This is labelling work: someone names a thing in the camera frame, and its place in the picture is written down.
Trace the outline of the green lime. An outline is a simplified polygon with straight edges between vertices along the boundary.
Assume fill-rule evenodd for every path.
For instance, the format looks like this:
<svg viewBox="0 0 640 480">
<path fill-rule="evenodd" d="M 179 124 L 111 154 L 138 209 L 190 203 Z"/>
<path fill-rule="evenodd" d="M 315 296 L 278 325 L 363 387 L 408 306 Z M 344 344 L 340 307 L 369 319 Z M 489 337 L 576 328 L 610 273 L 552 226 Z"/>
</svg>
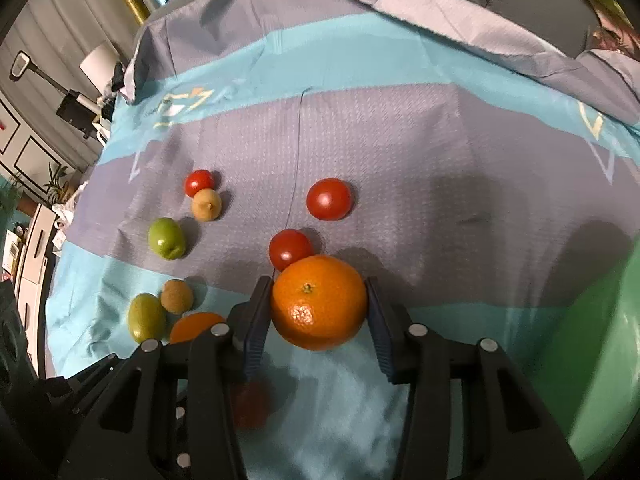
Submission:
<svg viewBox="0 0 640 480">
<path fill-rule="evenodd" d="M 127 325 L 132 339 L 142 344 L 148 339 L 162 340 L 166 334 L 166 313 L 157 296 L 144 292 L 131 300 Z"/>
<path fill-rule="evenodd" d="M 180 259 L 186 253 L 186 237 L 171 218 L 158 218 L 150 224 L 148 243 L 154 254 L 166 260 Z"/>
</svg>

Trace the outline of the tan kiwi upper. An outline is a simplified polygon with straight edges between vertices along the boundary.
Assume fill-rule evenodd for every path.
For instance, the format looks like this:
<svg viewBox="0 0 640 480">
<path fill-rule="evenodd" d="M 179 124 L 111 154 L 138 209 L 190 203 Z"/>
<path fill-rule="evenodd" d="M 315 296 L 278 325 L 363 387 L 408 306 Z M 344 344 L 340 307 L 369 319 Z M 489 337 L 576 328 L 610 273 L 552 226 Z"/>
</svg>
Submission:
<svg viewBox="0 0 640 480">
<path fill-rule="evenodd" d="M 222 200 L 215 190 L 202 188 L 193 196 L 191 209 L 196 220 L 214 221 L 221 213 Z"/>
</svg>

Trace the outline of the white cabinet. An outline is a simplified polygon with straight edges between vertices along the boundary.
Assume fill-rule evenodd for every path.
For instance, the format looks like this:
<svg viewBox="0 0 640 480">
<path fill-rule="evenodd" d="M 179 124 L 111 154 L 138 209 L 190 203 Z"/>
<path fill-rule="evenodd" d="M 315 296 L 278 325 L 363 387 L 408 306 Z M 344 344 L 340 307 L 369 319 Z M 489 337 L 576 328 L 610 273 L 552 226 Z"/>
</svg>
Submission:
<svg viewBox="0 0 640 480">
<path fill-rule="evenodd" d="M 56 214 L 47 206 L 39 205 L 29 223 L 26 244 L 21 250 L 15 278 L 14 292 L 17 311 L 27 339 L 27 355 L 39 373 L 40 312 L 42 300 L 47 297 L 46 275 L 49 266 L 50 239 L 54 231 Z"/>
</svg>

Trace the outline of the black floor stand device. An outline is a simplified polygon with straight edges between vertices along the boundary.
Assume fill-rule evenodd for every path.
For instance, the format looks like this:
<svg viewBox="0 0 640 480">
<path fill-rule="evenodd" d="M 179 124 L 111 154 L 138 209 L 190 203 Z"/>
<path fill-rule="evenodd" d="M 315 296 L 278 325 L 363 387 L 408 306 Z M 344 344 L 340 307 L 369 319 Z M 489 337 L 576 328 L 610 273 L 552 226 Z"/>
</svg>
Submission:
<svg viewBox="0 0 640 480">
<path fill-rule="evenodd" d="M 47 83 L 51 89 L 51 101 L 54 103 L 55 114 L 63 122 L 80 131 L 85 140 L 98 138 L 96 122 L 100 116 L 100 108 L 96 102 L 91 101 L 88 96 L 78 90 L 62 86 L 38 67 L 28 53 L 19 50 L 12 61 L 9 78 L 17 82 L 25 79 L 28 73 L 35 74 L 40 80 Z"/>
</svg>

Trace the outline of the blue grey striped cloth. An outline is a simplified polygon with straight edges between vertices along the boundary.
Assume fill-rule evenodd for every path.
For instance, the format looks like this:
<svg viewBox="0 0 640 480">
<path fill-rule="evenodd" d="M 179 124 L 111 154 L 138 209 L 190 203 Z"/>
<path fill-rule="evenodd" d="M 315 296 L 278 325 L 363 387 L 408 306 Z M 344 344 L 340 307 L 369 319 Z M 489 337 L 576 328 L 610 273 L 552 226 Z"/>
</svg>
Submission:
<svg viewBox="0 0 640 480">
<path fill-rule="evenodd" d="M 638 246 L 639 64 L 608 52 L 552 84 L 454 65 L 400 81 L 127 72 L 47 302 L 54 369 L 130 356 L 129 301 L 170 278 L 229 312 L 271 272 L 271 237 L 297 228 L 442 336 L 495 339 L 529 374 L 575 299 Z M 198 169 L 222 200 L 214 221 L 183 189 Z M 352 189 L 341 220 L 307 209 L 326 178 Z M 180 259 L 149 248 L 164 217 L 186 237 Z"/>
</svg>

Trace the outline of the white table lamp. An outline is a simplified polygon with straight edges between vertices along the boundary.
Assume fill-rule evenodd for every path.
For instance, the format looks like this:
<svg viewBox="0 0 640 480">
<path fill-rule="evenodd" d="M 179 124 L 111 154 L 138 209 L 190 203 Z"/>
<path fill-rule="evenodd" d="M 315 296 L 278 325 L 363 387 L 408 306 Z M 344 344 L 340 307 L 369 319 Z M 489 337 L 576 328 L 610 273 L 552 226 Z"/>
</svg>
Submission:
<svg viewBox="0 0 640 480">
<path fill-rule="evenodd" d="M 111 82 L 120 56 L 108 41 L 96 46 L 80 63 L 80 70 L 100 93 Z"/>
</svg>

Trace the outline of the large orange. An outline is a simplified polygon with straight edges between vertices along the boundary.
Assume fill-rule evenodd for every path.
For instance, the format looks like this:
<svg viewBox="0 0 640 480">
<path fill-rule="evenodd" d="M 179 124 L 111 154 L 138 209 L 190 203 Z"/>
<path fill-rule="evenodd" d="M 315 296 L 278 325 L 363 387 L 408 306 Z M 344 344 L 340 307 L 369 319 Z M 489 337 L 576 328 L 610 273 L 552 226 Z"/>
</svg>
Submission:
<svg viewBox="0 0 640 480">
<path fill-rule="evenodd" d="M 298 348 L 324 351 L 354 338 L 367 315 L 363 278 L 348 263 L 324 255 L 288 266 L 271 295 L 272 322 Z"/>
</svg>

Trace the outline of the green lime lower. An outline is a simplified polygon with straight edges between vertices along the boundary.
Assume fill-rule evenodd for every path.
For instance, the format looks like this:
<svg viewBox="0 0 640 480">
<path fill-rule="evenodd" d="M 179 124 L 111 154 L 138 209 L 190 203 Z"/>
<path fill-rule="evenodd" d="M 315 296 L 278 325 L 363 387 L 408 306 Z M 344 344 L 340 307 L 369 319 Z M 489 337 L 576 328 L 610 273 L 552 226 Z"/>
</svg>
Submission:
<svg viewBox="0 0 640 480">
<path fill-rule="evenodd" d="M 157 296 L 144 292 L 131 300 L 127 325 L 132 339 L 142 344 L 148 339 L 162 340 L 166 334 L 166 313 Z"/>
</svg>

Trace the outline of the small red tomato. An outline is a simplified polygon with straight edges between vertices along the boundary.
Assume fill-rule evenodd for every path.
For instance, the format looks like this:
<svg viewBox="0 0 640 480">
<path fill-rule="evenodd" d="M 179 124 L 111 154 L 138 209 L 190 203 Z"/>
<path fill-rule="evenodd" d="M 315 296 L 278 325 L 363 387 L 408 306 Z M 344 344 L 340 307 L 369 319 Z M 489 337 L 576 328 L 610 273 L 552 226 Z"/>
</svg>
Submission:
<svg viewBox="0 0 640 480">
<path fill-rule="evenodd" d="M 193 198 L 201 190 L 213 190 L 215 188 L 215 178 L 206 169 L 192 171 L 183 182 L 183 189 L 186 196 Z"/>
</svg>

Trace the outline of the red tomato near orange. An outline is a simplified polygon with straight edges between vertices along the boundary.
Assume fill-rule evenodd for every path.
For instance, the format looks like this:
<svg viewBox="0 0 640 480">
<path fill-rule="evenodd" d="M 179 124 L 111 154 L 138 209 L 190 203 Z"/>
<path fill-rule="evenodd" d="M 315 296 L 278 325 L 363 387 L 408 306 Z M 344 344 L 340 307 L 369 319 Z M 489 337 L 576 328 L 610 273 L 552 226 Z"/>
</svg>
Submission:
<svg viewBox="0 0 640 480">
<path fill-rule="evenodd" d="M 269 243 L 269 259 L 282 272 L 292 263 L 314 254 L 311 241 L 299 230 L 287 229 L 276 234 Z"/>
</svg>

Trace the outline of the potted plant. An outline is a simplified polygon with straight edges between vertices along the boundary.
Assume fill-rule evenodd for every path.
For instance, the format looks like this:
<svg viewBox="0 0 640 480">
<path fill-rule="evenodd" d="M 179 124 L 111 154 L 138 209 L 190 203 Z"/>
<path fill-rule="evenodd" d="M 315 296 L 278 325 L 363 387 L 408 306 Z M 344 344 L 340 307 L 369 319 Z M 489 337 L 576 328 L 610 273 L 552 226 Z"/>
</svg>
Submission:
<svg viewBox="0 0 640 480">
<path fill-rule="evenodd" d="M 67 188 L 68 167 L 60 164 L 48 165 L 49 180 L 44 185 L 44 192 L 49 206 L 59 204 Z"/>
</svg>

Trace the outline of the green plastic bowl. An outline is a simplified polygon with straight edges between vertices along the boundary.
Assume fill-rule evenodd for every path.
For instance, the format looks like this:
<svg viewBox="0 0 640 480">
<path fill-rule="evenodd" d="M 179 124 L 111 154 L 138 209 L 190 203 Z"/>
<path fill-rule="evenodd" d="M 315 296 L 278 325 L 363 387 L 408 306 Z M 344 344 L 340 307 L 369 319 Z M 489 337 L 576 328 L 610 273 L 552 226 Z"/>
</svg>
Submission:
<svg viewBox="0 0 640 480">
<path fill-rule="evenodd" d="M 568 308 L 529 380 L 584 475 L 639 431 L 639 247 Z"/>
</svg>

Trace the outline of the brown kiwi lower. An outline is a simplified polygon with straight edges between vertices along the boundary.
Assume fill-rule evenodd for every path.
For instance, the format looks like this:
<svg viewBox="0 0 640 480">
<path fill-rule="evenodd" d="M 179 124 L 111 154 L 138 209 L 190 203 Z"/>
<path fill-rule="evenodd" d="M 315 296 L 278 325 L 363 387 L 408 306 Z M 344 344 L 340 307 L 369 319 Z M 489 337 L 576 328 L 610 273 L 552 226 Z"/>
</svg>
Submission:
<svg viewBox="0 0 640 480">
<path fill-rule="evenodd" d="M 194 295 L 188 283 L 169 280 L 160 291 L 160 304 L 171 314 L 182 315 L 193 308 Z"/>
</svg>

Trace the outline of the green lime upper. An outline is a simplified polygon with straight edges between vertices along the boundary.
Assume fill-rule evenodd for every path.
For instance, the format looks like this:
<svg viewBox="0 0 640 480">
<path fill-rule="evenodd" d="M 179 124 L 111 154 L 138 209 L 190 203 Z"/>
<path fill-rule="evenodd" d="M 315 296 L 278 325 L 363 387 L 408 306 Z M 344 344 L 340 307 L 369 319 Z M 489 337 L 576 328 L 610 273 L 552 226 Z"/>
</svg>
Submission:
<svg viewBox="0 0 640 480">
<path fill-rule="evenodd" d="M 171 218 L 158 218 L 150 224 L 148 243 L 154 254 L 166 260 L 180 259 L 186 253 L 186 237 Z"/>
</svg>

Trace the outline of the large red tomato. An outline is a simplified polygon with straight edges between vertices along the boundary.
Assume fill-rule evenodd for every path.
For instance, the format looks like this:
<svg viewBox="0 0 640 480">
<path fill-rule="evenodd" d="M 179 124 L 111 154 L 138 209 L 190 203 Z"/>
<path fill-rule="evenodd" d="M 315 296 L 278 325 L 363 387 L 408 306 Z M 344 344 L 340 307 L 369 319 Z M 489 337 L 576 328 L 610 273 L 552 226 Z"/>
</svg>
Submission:
<svg viewBox="0 0 640 480">
<path fill-rule="evenodd" d="M 336 221 L 352 210 L 352 189 L 343 180 L 326 178 L 317 181 L 308 191 L 306 204 L 309 213 L 318 220 Z"/>
</svg>

